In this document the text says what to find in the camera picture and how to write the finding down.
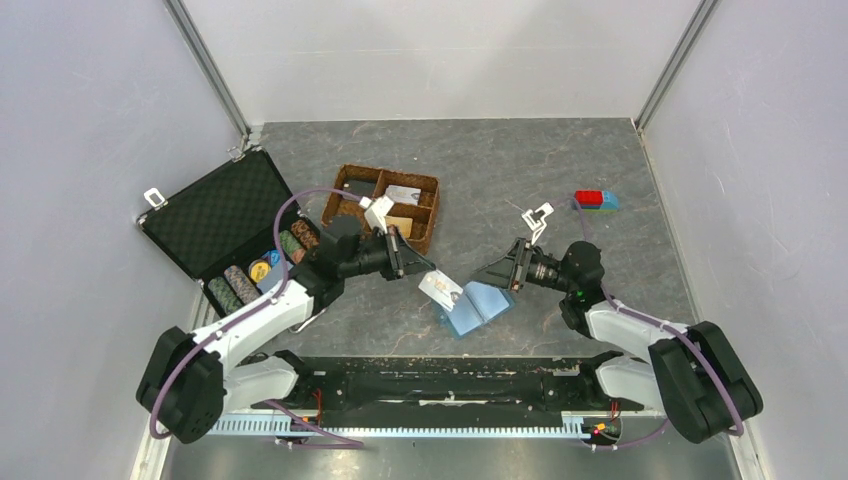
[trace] gray floor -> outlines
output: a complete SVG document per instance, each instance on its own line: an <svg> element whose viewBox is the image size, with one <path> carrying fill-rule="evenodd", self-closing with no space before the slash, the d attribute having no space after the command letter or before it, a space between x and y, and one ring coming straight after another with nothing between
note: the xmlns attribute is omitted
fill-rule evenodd
<svg viewBox="0 0 848 480"><path fill-rule="evenodd" d="M589 214L606 283L625 303L691 323L674 248L638 137L625 119L422 120L269 124L262 145L294 191L331 186L345 163L423 173L441 180L428 254L464 284L471 272L529 236L521 211L563 202L577 189L615 193L621 209ZM326 196L305 203L319 223ZM540 240L562 255L581 238L563 207ZM516 308L461 340L439 325L420 278L349 280L346 293L299 335L266 350L300 355L594 355L609 348L568 330L557 292L533 285Z"/></svg>
<svg viewBox="0 0 848 480"><path fill-rule="evenodd" d="M646 159L628 120L445 120L267 125L262 144L294 191L331 185L339 166L357 163L435 175L442 205L428 255L459 283L528 230L520 212L579 188L618 195L621 210L590 214L607 284L625 303L692 322L687 294ZM309 200L318 220L326 197ZM541 240L562 255L581 238L575 212L560 209ZM440 326L419 279L348 282L316 324L284 333L265 349L300 355L594 355L609 347L569 331L556 292L528 286L510 313L462 340ZM653 419L628 419L638 438ZM691 445L669 431L648 445L592 454L554 440L369 439L364 451L288 452L268 439L207 436L173 443L164 478L732 479L727 437Z"/></svg>
<svg viewBox="0 0 848 480"><path fill-rule="evenodd" d="M627 419L625 439L647 435L653 419ZM669 431L648 445L592 453L573 440L365 439L362 451L295 451L268 439L205 437L172 442L163 479L297 480L734 480L730 441L700 445Z"/></svg>

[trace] red block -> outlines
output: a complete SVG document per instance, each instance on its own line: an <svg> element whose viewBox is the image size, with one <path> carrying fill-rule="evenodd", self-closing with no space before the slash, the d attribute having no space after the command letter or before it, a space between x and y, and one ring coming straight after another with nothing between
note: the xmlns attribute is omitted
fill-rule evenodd
<svg viewBox="0 0 848 480"><path fill-rule="evenodd" d="M582 207L600 207L604 203L604 194L600 190L577 190L574 193L574 198Z"/></svg>

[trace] white wall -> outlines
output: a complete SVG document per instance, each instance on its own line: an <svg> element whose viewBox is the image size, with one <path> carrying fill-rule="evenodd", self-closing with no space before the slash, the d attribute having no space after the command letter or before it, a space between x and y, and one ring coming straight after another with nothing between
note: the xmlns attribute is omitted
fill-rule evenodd
<svg viewBox="0 0 848 480"><path fill-rule="evenodd" d="M0 7L0 478L129 476L196 287L134 224L237 134L161 2Z"/></svg>
<svg viewBox="0 0 848 480"><path fill-rule="evenodd" d="M635 117L697 0L185 0L248 121Z"/></svg>
<svg viewBox="0 0 848 480"><path fill-rule="evenodd" d="M647 129L705 319L765 401L775 478L844 478L848 3L722 2Z"/></svg>

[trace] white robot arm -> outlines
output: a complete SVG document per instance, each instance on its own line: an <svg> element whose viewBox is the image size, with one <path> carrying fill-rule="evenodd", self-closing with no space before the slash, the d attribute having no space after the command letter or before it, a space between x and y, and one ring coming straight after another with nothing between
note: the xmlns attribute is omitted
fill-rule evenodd
<svg viewBox="0 0 848 480"><path fill-rule="evenodd" d="M276 335L326 308L344 292L347 278L379 272L386 280L396 280L435 270L394 227L386 226L392 203L388 197L362 200L365 217L374 228L370 237L363 238L355 217L336 217L319 245L292 268L287 285L277 285L227 318L191 333L177 327L163 333L136 400L152 412L158 399L158 421L180 441L190 443L225 412L285 398L298 379L295 366L277 356L239 364ZM285 290L278 296L281 288ZM193 351L198 353L188 359ZM185 369L165 388L175 367L186 361Z"/></svg>
<svg viewBox="0 0 848 480"><path fill-rule="evenodd" d="M479 269L472 280L512 291L533 283L564 292L559 307L569 328L627 352L629 357L607 352L581 364L584 394L598 406L627 399L658 410L693 443L735 424L712 379L673 329L696 345L741 419L762 411L762 397L721 329L709 322L690 327L652 317L654 325L639 320L631 315L638 312L607 301L603 275L601 251L589 242L574 242L562 259L555 259L534 242L518 238L506 255Z"/></svg>

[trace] blue box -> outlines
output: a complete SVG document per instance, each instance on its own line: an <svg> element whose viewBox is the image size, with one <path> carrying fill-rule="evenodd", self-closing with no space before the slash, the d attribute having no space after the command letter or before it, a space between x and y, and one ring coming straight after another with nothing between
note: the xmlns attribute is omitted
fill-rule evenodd
<svg viewBox="0 0 848 480"><path fill-rule="evenodd" d="M448 312L438 304L439 320L462 338L475 328L481 327L508 312L515 301L504 290L479 282L469 282L463 287L462 296L453 310Z"/></svg>

